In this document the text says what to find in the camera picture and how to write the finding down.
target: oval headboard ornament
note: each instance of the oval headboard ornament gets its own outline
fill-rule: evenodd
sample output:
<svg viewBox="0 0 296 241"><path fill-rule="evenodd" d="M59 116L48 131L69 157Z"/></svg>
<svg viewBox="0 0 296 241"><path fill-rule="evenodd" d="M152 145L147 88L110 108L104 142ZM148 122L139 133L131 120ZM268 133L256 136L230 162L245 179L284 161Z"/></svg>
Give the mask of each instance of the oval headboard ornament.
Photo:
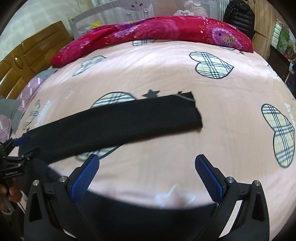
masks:
<svg viewBox="0 0 296 241"><path fill-rule="evenodd" d="M24 68L24 63L23 63L23 61L22 61L22 59L19 57L19 56L14 56L14 61L15 61L15 65L17 66L17 67L19 67L20 69L23 69Z"/></svg>

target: gray star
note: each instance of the gray star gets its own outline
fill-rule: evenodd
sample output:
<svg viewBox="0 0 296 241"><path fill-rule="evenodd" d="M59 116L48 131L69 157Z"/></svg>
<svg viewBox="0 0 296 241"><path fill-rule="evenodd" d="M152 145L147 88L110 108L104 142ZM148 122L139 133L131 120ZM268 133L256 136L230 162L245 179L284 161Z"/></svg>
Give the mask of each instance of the gray star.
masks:
<svg viewBox="0 0 296 241"><path fill-rule="evenodd" d="M153 90L149 90L147 94L144 94L142 96L146 97L147 99L148 98L156 98L158 97L157 94L159 93L160 91L153 91Z"/></svg>

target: floral blanket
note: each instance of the floral blanket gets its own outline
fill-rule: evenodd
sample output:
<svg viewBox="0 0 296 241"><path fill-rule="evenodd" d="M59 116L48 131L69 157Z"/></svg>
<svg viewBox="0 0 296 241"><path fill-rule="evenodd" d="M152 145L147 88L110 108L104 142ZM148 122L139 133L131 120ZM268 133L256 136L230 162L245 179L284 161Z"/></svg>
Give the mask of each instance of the floral blanket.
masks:
<svg viewBox="0 0 296 241"><path fill-rule="evenodd" d="M62 67L94 50L141 39L184 40L254 52L252 41L228 23L199 16L153 17L92 29L62 48L52 66Z"/></svg>

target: metal screw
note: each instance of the metal screw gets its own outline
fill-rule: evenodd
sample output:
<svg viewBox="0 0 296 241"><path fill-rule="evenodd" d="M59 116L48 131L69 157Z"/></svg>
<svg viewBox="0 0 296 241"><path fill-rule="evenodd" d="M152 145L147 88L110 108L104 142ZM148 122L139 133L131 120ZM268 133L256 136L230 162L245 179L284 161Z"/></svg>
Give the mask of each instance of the metal screw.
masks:
<svg viewBox="0 0 296 241"><path fill-rule="evenodd" d="M68 177L66 177L66 176L62 176L62 177L59 178L59 181L60 181L61 183L64 183L65 181L67 181L67 178L68 178Z"/></svg>
<svg viewBox="0 0 296 241"><path fill-rule="evenodd" d="M234 178L233 177L228 177L228 178L226 178L226 180L229 183L233 183L234 182Z"/></svg>
<svg viewBox="0 0 296 241"><path fill-rule="evenodd" d="M261 183L258 180L255 180L254 183L257 187L259 187L261 185Z"/></svg>
<svg viewBox="0 0 296 241"><path fill-rule="evenodd" d="M37 186L39 184L39 180L35 180L34 182L33 182L33 185L34 186Z"/></svg>

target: blue textured pad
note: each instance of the blue textured pad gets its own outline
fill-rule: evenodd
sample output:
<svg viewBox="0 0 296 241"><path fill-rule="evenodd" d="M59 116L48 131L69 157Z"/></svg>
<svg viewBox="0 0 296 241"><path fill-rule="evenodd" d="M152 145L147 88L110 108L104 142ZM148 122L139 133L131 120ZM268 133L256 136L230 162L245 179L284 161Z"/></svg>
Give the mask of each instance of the blue textured pad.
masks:
<svg viewBox="0 0 296 241"><path fill-rule="evenodd" d="M91 161L87 164L85 169L78 176L76 181L71 187L71 200L80 202L84 194L86 193L91 181L93 180L96 172L99 169L99 158L96 155L92 155Z"/></svg>
<svg viewBox="0 0 296 241"><path fill-rule="evenodd" d="M204 183L212 200L214 202L221 203L223 199L222 186L204 160L199 156L197 156L195 159L195 169Z"/></svg>
<svg viewBox="0 0 296 241"><path fill-rule="evenodd" d="M20 146L22 144L25 144L26 142L28 142L30 140L30 136L29 135L24 135L18 139L15 139L13 142L14 146Z"/></svg>

